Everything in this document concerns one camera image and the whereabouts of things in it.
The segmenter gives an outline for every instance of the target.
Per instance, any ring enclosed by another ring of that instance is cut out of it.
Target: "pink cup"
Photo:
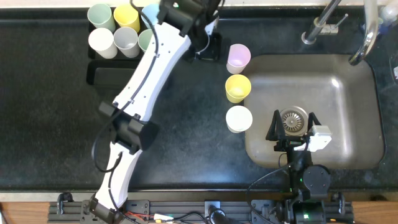
[[[233,75],[240,74],[250,62],[250,50],[243,44],[234,44],[229,48],[226,69]]]

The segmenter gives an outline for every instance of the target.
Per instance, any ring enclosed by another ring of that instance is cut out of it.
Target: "plastic cup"
[[[244,75],[231,75],[225,82],[225,90],[231,103],[239,103],[250,93],[251,83]]]
[[[106,28],[98,28],[88,36],[88,44],[103,58],[114,58],[118,49],[113,43],[113,34]]]
[[[139,55],[138,34],[133,28],[118,28],[113,35],[113,42],[126,57]]]
[[[151,29],[147,29],[141,32],[141,34],[138,37],[138,45],[142,49],[143,52],[146,52],[148,49],[148,46],[150,44],[150,40],[154,33],[152,32]]]
[[[137,33],[139,32],[138,12],[130,4],[122,4],[116,7],[113,17],[120,27],[130,27]]]
[[[96,28],[106,28],[111,32],[114,32],[116,28],[112,10],[107,4],[95,4],[89,8],[87,18]]]
[[[150,4],[142,9],[142,12],[148,17],[150,23],[155,25],[157,23],[157,15],[159,13],[159,4]],[[141,16],[145,26],[150,29],[148,21]]]
[[[226,69],[231,74],[240,74],[250,62],[250,50],[243,44],[234,44],[229,48]]]
[[[233,106],[225,116],[228,129],[233,133],[241,133],[250,128],[253,116],[244,106]]]

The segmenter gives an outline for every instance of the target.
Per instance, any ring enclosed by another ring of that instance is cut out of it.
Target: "sink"
[[[306,131],[307,114],[314,112],[329,126],[332,140],[312,153],[314,164],[331,169],[368,169],[384,155],[384,138],[373,71],[366,62],[348,63],[349,55],[261,55],[244,74],[252,84],[244,105],[253,115],[246,131],[246,151],[263,167],[278,167],[281,152],[266,134],[275,110],[291,135]],[[287,159],[282,156],[281,164]]]

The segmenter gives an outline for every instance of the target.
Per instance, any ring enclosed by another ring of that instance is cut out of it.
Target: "wooden table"
[[[47,223],[48,202],[2,203],[7,224]],[[355,223],[398,223],[398,202],[354,202]]]

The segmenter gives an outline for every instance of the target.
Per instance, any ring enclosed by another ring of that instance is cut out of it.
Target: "drain strainer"
[[[288,135],[300,136],[305,132],[308,122],[307,113],[298,106],[286,108],[280,112],[285,132]]]

